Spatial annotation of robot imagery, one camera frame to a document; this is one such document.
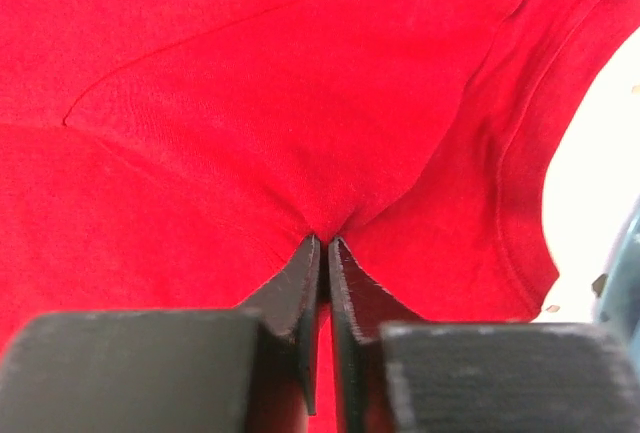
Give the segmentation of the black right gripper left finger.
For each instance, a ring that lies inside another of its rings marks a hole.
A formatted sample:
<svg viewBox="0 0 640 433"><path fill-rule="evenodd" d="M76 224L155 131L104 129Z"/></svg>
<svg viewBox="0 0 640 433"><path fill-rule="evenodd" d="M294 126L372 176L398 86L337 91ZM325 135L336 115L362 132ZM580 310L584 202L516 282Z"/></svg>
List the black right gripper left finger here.
<svg viewBox="0 0 640 433"><path fill-rule="evenodd" d="M47 314L1 364L5 432L303 432L316 411L321 245L237 307Z"/></svg>

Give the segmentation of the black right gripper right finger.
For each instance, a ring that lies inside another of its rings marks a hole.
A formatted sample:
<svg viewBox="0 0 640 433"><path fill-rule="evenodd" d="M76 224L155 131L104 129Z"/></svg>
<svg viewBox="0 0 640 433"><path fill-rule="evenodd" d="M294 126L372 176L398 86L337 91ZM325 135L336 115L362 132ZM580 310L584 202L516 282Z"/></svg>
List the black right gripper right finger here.
<svg viewBox="0 0 640 433"><path fill-rule="evenodd" d="M328 249L341 432L635 432L639 383L588 324L433 323Z"/></svg>

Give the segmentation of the red t shirt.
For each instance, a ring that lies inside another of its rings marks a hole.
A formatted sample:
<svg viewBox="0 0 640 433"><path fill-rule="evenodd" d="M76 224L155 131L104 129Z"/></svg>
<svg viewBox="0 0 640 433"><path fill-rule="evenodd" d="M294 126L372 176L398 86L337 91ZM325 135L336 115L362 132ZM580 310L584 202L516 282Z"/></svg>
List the red t shirt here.
<svg viewBox="0 0 640 433"><path fill-rule="evenodd" d="M237 307L321 245L433 323L591 325L544 185L639 0L1 0L1 364L37 317Z"/></svg>

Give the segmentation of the blue plastic basket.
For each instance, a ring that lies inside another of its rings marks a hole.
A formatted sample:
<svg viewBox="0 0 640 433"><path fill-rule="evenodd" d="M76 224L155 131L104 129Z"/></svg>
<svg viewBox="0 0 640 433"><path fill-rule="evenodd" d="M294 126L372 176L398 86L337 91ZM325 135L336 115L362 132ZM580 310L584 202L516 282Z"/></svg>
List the blue plastic basket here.
<svg viewBox="0 0 640 433"><path fill-rule="evenodd" d="M639 322L639 201L619 231L604 276L595 321L630 338Z"/></svg>

